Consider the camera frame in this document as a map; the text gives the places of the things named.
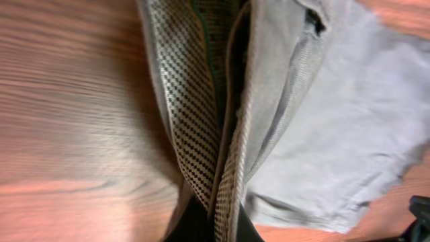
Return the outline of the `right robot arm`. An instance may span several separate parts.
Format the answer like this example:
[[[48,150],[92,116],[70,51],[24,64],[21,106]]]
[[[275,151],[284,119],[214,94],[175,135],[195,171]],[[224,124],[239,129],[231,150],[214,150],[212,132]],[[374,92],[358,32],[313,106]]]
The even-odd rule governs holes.
[[[409,211],[415,220],[397,237],[377,239],[368,242],[429,242],[429,197],[412,196]]]

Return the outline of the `grey cotton shorts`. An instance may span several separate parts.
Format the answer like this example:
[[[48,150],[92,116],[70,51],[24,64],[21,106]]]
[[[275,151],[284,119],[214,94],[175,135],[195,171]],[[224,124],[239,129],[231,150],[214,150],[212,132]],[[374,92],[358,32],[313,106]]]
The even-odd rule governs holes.
[[[161,118],[213,241],[347,233],[429,146],[429,41],[357,1],[138,4]]]

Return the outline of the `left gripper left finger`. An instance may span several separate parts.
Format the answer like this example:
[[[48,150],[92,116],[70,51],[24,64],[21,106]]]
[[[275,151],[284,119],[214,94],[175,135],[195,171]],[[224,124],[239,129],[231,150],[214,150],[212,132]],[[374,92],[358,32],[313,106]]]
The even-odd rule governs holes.
[[[214,232],[201,202],[192,196],[184,212],[163,242],[213,242]]]

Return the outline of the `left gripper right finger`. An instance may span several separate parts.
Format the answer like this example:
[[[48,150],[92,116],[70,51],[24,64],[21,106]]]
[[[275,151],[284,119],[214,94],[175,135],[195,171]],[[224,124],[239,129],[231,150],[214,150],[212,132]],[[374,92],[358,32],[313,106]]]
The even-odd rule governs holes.
[[[236,242],[264,242],[247,216],[243,205],[239,207],[239,217],[236,230]]]

